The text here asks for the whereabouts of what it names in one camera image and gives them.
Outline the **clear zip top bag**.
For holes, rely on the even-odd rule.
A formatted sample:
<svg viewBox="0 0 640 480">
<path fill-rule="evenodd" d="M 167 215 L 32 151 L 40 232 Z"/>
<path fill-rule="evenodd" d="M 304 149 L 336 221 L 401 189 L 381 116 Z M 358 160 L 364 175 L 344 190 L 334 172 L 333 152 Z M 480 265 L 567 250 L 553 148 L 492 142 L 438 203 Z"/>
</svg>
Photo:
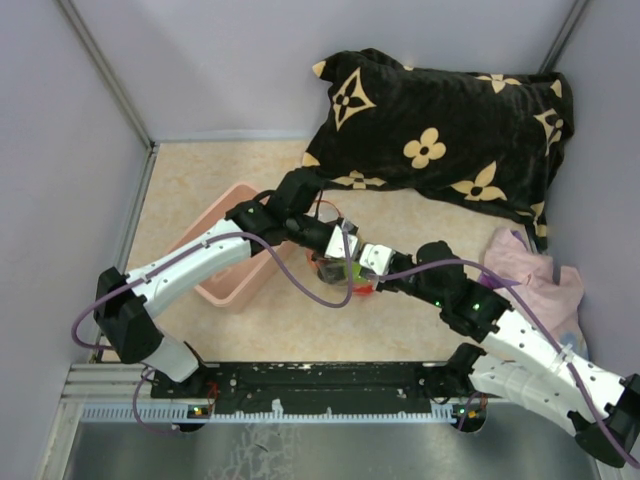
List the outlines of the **clear zip top bag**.
<svg viewBox="0 0 640 480">
<path fill-rule="evenodd" d="M 335 226 L 342 217 L 342 212 L 334 203 L 318 199 L 315 202 L 313 215 L 320 221 Z M 347 269 L 344 261 L 322 257 L 310 249 L 305 251 L 305 255 L 309 267 L 320 281 L 332 286 L 347 286 Z"/>
</svg>

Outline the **light green apple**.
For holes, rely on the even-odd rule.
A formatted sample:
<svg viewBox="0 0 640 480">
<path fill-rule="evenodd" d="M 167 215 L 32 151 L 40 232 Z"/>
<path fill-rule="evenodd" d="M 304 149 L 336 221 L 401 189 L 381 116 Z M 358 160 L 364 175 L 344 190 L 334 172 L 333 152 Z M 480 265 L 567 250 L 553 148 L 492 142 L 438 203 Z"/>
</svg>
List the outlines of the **light green apple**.
<svg viewBox="0 0 640 480">
<path fill-rule="evenodd" d="M 366 281 L 366 278 L 362 275 L 362 266 L 357 261 L 351 262 L 351 276 L 355 283 Z"/>
</svg>

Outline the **red apple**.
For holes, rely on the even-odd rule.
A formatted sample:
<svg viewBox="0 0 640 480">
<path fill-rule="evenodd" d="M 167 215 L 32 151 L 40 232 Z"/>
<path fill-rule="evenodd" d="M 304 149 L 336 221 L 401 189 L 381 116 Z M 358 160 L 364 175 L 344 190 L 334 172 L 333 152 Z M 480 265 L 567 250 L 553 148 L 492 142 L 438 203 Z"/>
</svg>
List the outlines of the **red apple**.
<svg viewBox="0 0 640 480">
<path fill-rule="evenodd" d="M 352 292 L 354 295 L 368 296 L 374 293 L 376 283 L 371 279 L 356 277 L 352 282 Z"/>
</svg>

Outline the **pink plastic bin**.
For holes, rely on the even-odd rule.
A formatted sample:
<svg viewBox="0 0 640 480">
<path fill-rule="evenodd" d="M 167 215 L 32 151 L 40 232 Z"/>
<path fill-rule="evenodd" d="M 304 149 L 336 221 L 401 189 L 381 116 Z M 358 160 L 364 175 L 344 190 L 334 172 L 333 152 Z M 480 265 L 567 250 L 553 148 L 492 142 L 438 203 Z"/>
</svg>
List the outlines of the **pink plastic bin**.
<svg viewBox="0 0 640 480">
<path fill-rule="evenodd" d="M 214 201 L 168 248 L 167 253 L 182 247 L 197 236 L 213 229 L 214 224 L 225 217 L 228 210 L 238 203 L 253 199 L 258 192 L 249 184 L 239 182 L 229 187 Z M 244 260 L 198 284 L 194 290 L 204 300 L 230 313 L 241 312 L 255 297 L 258 291 L 279 270 L 277 262 L 267 252 Z"/>
</svg>

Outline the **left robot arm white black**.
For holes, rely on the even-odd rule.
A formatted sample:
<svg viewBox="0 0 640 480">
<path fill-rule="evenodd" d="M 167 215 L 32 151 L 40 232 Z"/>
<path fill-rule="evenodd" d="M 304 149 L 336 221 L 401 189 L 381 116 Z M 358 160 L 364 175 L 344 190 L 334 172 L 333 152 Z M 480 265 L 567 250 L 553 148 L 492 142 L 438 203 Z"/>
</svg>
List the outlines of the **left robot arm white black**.
<svg viewBox="0 0 640 480">
<path fill-rule="evenodd" d="M 165 257 L 128 273 L 111 267 L 97 280 L 95 322 L 124 364 L 144 364 L 181 383 L 200 367 L 183 342 L 162 332 L 155 319 L 186 291 L 214 274 L 269 255 L 286 241 L 326 246 L 330 227 L 308 212 L 324 182 L 308 168 L 288 172 L 278 187 L 227 211 L 203 234 Z"/>
</svg>

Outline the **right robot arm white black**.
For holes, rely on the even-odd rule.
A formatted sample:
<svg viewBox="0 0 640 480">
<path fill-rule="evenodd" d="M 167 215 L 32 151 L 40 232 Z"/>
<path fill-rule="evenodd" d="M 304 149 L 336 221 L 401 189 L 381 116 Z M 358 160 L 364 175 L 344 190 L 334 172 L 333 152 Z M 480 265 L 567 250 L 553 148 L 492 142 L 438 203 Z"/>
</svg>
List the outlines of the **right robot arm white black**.
<svg viewBox="0 0 640 480">
<path fill-rule="evenodd" d="M 639 377 L 623 377 L 554 340 L 521 297 L 509 301 L 471 280 L 444 242 L 419 255 L 394 254 L 395 287 L 440 310 L 456 333 L 474 340 L 472 388 L 508 399 L 558 425 L 589 455 L 615 468 L 638 467 Z"/>
</svg>

